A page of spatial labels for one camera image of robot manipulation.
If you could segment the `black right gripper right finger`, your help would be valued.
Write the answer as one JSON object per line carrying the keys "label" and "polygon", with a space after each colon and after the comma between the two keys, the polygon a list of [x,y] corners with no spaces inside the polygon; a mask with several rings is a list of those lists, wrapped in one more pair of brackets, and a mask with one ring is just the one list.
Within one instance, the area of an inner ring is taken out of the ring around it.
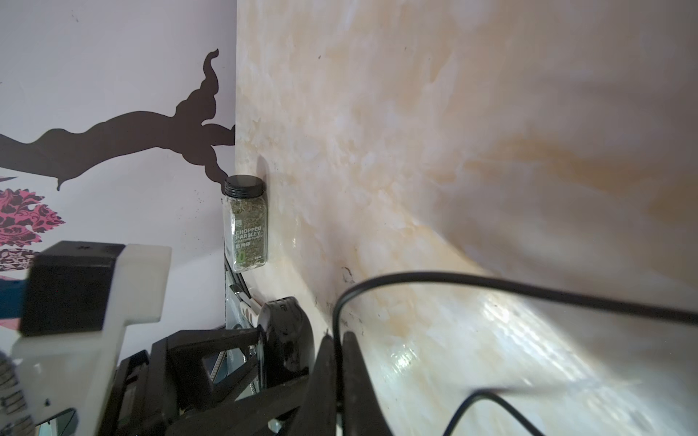
{"label": "black right gripper right finger", "polygon": [[342,423],[345,435],[392,435],[372,385],[358,339],[342,343]]}

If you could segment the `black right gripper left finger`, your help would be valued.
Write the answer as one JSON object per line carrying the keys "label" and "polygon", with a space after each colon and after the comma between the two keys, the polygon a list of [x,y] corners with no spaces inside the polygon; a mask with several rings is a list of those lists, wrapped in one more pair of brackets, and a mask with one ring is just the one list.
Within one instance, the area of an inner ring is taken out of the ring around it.
{"label": "black right gripper left finger", "polygon": [[337,363],[334,338],[327,334],[320,343],[305,396],[286,435],[335,436],[337,419]]}

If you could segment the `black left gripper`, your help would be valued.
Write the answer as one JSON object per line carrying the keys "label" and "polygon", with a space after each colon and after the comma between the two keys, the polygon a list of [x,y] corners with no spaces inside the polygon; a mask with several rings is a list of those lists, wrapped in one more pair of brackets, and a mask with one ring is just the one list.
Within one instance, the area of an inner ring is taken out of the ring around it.
{"label": "black left gripper", "polygon": [[[269,435],[268,423],[291,417],[310,369],[285,368],[264,352],[259,329],[180,331],[118,366],[100,435]],[[220,383],[205,358],[240,350],[245,362]]]}

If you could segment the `black shaver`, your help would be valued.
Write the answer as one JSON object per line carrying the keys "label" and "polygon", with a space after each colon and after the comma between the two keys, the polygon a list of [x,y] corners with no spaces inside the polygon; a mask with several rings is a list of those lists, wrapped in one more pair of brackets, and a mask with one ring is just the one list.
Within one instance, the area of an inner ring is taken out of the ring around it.
{"label": "black shaver", "polygon": [[310,374],[316,359],[312,325],[294,296],[267,302],[258,316],[263,390]]}

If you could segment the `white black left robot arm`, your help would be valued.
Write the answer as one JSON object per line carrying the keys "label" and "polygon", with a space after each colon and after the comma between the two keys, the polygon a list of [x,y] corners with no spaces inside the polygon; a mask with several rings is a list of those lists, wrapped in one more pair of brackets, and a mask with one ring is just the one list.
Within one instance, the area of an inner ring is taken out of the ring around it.
{"label": "white black left robot arm", "polygon": [[314,366],[293,297],[236,330],[180,331],[127,359],[127,327],[161,319],[172,251],[63,241],[34,259],[19,338],[1,357],[1,432],[67,415],[78,435],[267,435],[299,408]]}

